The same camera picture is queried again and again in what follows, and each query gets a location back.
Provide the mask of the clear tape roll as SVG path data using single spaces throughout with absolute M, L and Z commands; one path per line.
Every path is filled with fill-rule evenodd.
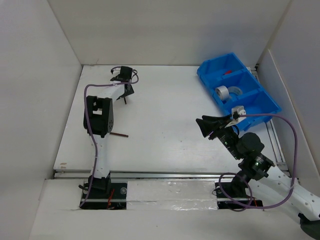
M 228 97 L 230 99 L 241 96 L 243 94 L 243 91 L 237 86 L 230 86 L 227 88 L 227 90 L 228 90 Z
M 229 90 L 226 86 L 221 85 L 217 88 L 215 88 L 215 93 L 218 95 L 219 99 L 223 102 L 223 101 L 227 101 L 230 97 L 230 93 Z

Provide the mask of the copper hex key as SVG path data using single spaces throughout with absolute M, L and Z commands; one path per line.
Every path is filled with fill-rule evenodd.
M 127 134 L 116 133 L 116 132 L 110 132 L 110 135 L 123 137 L 123 138 L 128 138 L 129 137 L 129 135 L 127 135 Z

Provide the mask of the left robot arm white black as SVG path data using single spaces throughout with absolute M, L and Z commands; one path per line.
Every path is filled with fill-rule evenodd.
M 107 137 L 111 134 L 114 120 L 114 103 L 135 93 L 133 85 L 139 82 L 136 69 L 129 66 L 116 66 L 110 72 L 118 72 L 107 84 L 90 83 L 84 88 L 83 127 L 94 146 L 94 163 L 88 184 L 82 188 L 87 192 L 94 190 L 100 198 L 111 194 L 108 183 L 110 166 L 107 161 Z

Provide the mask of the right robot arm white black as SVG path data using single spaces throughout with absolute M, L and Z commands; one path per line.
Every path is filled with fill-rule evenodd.
M 295 173 L 287 176 L 268 157 L 262 154 L 264 144 L 253 132 L 239 136 L 233 122 L 241 118 L 237 113 L 223 117 L 204 115 L 195 121 L 202 135 L 209 140 L 219 139 L 231 155 L 239 160 L 238 173 L 230 182 L 220 175 L 216 183 L 217 197 L 236 212 L 246 209 L 268 210 L 283 206 L 284 212 L 297 220 L 302 230 L 317 237 L 320 228 L 320 198 L 302 187 Z

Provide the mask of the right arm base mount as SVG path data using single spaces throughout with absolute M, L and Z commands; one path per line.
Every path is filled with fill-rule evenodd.
M 235 179 L 221 182 L 221 186 L 224 191 L 236 201 L 248 205 L 250 203 L 253 207 L 262 207 L 263 202 L 260 199 L 255 197 L 252 198 L 250 202 L 250 192 L 248 187 L 240 182 L 238 177 L 234 177 Z M 239 204 L 234 203 L 226 195 L 221 191 L 220 185 L 218 182 L 215 183 L 214 190 L 212 194 L 216 196 L 217 200 L 217 208 L 219 210 L 231 210 L 233 212 L 243 212 L 245 208 Z

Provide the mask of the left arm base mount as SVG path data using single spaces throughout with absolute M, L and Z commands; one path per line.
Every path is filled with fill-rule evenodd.
M 127 183 L 112 182 L 110 175 L 102 178 L 91 176 L 87 182 L 79 184 L 81 199 L 79 208 L 83 210 L 125 210 L 127 208 Z

